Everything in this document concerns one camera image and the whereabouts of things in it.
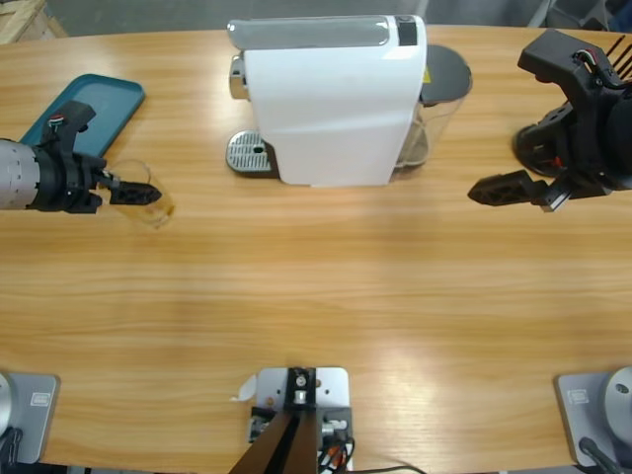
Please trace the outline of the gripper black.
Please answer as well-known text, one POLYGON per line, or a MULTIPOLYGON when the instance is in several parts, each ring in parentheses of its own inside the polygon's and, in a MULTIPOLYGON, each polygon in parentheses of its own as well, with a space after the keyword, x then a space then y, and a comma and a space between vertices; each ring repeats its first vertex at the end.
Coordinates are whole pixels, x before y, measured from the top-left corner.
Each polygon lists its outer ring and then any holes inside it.
POLYGON ((554 212, 569 199, 610 195, 612 189, 605 177, 607 168, 599 138, 602 111, 601 99, 578 105, 567 102, 517 133, 518 149, 554 143, 561 165, 549 186, 519 170, 480 179, 467 196, 488 206, 535 203, 540 199, 545 212, 554 212))
POLYGON ((111 205, 148 205, 162 197, 151 184, 121 181, 103 158, 76 152, 65 156, 50 144, 35 146, 34 152, 39 167, 34 210, 94 214, 103 203, 98 187, 111 191, 111 205))

